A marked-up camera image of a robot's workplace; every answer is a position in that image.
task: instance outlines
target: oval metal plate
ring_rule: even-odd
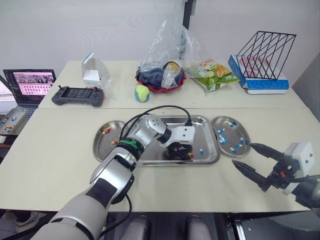
[[[123,121],[115,120],[103,124],[98,129],[93,140],[93,155],[98,161],[102,162],[116,146],[112,144],[112,141],[119,141],[120,133],[124,125],[125,123]],[[110,128],[110,132],[102,134],[107,128]]]
[[[222,154],[231,158],[241,158],[249,153],[251,148],[249,145],[250,137],[245,127],[238,120],[229,116],[217,116],[212,120],[212,128]],[[219,142],[219,135],[228,139],[225,144]],[[243,138],[245,144],[240,142],[240,138]],[[236,144],[241,144],[242,147],[236,147]]]

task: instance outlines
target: game controller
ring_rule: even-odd
[[[86,103],[93,107],[100,107],[104,102],[104,92],[101,88],[73,88],[68,86],[61,87],[51,98],[57,105],[64,103]]]

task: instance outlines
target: laptop screen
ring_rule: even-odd
[[[39,105],[56,81],[52,69],[16,69],[3,72],[18,105]]]

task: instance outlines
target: blue and white capsule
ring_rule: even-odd
[[[230,147],[230,150],[234,153],[237,153],[238,151],[236,149],[234,149],[233,147]]]

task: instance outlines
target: laptop keyboard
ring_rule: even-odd
[[[23,109],[27,110],[27,113],[24,115],[26,119],[31,118],[31,115],[35,112],[36,108],[33,107],[24,107]]]

